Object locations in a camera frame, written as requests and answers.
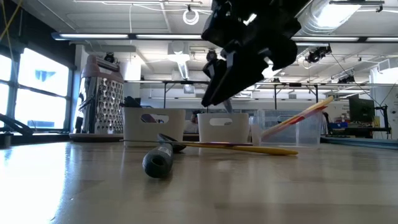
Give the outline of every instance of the black monitor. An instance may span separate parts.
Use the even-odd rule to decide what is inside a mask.
[[[359,99],[350,97],[349,101],[349,119],[351,122],[370,123],[374,120],[374,102],[373,100]]]

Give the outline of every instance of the ceiling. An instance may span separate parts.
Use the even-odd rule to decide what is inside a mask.
[[[202,7],[195,9],[210,10],[211,0],[201,0]],[[118,33],[130,32],[129,11],[131,10],[131,31],[133,33],[201,33],[206,14],[200,14],[200,19],[195,25],[187,25],[182,19],[183,11],[153,11],[138,6],[106,5],[102,3],[75,2],[74,0],[30,0],[25,1],[23,7],[41,19],[49,26],[60,32],[103,32]],[[160,10],[160,6],[148,6]],[[184,9],[185,6],[165,6],[167,10]],[[386,0],[384,9],[397,10],[397,0]],[[356,12],[342,26],[337,28],[335,35],[397,35],[398,13],[385,12]],[[170,76],[173,70],[178,70],[177,64],[167,60],[167,46],[169,41],[91,41],[91,45],[135,45],[141,53],[142,59],[147,62],[142,67],[142,75],[164,74]],[[191,61],[188,61],[190,70],[201,70],[206,60],[206,51],[216,48],[209,42],[190,41]],[[345,69],[355,68],[357,82],[366,82],[369,79],[369,67],[376,63],[363,62],[380,61],[385,57],[398,55],[398,44],[331,44],[333,54]],[[127,60],[129,54],[119,54],[119,59]],[[302,58],[298,62],[285,68],[284,75],[279,78],[282,82],[304,82],[308,78],[314,82],[327,82],[333,75],[342,72],[336,60],[327,56],[321,63],[308,65]]]

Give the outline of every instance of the table surface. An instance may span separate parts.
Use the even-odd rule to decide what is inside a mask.
[[[0,150],[0,223],[397,223],[398,151],[186,148],[165,180],[121,143]]]

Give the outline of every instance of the clear plastic container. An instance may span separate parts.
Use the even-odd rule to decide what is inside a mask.
[[[301,113],[301,110],[258,110],[251,125],[258,126],[257,133],[252,133],[262,146],[319,148],[322,130],[322,110],[304,116],[295,124],[288,124],[266,138],[261,133],[287,119]]]

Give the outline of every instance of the white storage bin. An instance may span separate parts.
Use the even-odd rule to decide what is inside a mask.
[[[146,123],[141,120],[144,114],[156,114],[157,118],[168,118],[165,123]],[[123,108],[124,139],[140,141],[157,141],[159,133],[182,141],[185,126],[185,110],[153,109],[153,108]],[[157,143],[124,142],[127,147],[149,147]]]
[[[322,110],[305,116],[305,119],[295,124],[288,124],[268,137],[261,139],[261,133],[287,119],[301,113],[300,110],[259,110],[253,118],[252,125],[259,128],[252,133],[253,140],[259,141],[262,146],[279,147],[306,147],[319,148],[322,127]]]
[[[248,142],[249,115],[246,113],[198,114],[198,124],[200,141]]]

